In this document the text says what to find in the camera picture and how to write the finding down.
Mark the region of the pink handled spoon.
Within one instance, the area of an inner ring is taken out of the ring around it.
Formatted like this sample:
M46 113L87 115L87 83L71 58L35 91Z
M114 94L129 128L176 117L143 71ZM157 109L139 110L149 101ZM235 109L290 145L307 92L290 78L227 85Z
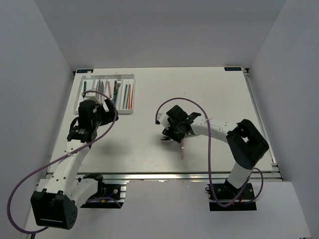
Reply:
M182 160L184 159L184 142L183 142L183 139L180 142L180 158Z

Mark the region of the grey handled fork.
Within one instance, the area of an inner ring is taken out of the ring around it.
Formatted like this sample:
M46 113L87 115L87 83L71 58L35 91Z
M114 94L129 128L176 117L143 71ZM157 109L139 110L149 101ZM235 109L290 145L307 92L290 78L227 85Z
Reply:
M117 99L117 92L118 92L118 81L114 81L114 90L113 90L113 103L116 104Z

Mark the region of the orange chopstick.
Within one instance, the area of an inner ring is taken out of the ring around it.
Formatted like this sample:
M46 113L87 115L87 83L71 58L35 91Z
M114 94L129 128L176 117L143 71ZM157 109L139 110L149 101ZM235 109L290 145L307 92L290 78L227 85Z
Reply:
M131 87L130 109L133 108L133 98L134 98L134 84L132 84L132 87Z

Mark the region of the green handled fork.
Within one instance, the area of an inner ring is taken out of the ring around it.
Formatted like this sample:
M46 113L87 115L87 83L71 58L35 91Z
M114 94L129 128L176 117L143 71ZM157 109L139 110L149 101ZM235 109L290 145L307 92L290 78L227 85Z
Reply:
M118 81L118 92L119 92L120 86L122 84L122 78L118 78L117 81Z

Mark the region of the dark handled spoon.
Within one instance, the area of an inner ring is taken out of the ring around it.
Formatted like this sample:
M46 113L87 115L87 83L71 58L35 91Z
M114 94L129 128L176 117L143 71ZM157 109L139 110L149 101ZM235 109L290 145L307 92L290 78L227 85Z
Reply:
M167 136L161 137L160 141L163 144L170 144L170 143L173 142L173 140L170 137L167 137Z

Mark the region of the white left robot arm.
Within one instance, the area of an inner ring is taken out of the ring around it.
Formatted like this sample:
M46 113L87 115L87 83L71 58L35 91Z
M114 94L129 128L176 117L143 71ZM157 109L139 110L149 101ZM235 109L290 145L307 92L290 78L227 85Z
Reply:
M97 138L97 129L118 120L117 110L111 100L104 104L96 97L82 101L78 117L70 124L65 147L66 159L60 161L42 191L33 192L30 202L38 226L71 229L78 209L89 199L105 195L103 177L87 174L76 182L78 170Z

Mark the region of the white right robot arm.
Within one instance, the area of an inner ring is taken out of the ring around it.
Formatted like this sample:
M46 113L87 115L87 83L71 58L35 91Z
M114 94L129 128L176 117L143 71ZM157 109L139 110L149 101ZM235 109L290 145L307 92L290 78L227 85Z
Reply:
M229 145L235 164L225 181L226 195L232 199L243 193L243 185L269 145L254 124L243 119L238 123L223 122L200 113L187 114L175 105L156 115L156 124L163 126L163 137L181 143L185 137L207 136Z

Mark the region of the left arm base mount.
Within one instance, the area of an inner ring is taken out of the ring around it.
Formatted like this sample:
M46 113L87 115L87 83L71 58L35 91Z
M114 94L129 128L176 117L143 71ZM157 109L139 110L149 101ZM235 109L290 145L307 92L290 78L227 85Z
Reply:
M89 173L75 179L71 200L78 208L119 209L124 203L125 192L126 184Z

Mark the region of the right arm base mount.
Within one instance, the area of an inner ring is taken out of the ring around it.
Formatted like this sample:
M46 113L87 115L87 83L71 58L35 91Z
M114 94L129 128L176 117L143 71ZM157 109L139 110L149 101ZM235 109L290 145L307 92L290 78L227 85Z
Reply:
M240 189L232 188L229 183L213 183L213 189L217 199L222 204L227 204L231 202L236 195L240 192ZM253 199L255 198L254 189L251 183L247 183L244 191L236 199L236 201L228 206L221 207L217 204L216 200L213 197L210 184L207 184L205 187L206 192L208 193L209 199L209 209L211 212L227 212L227 211L256 211L257 206Z

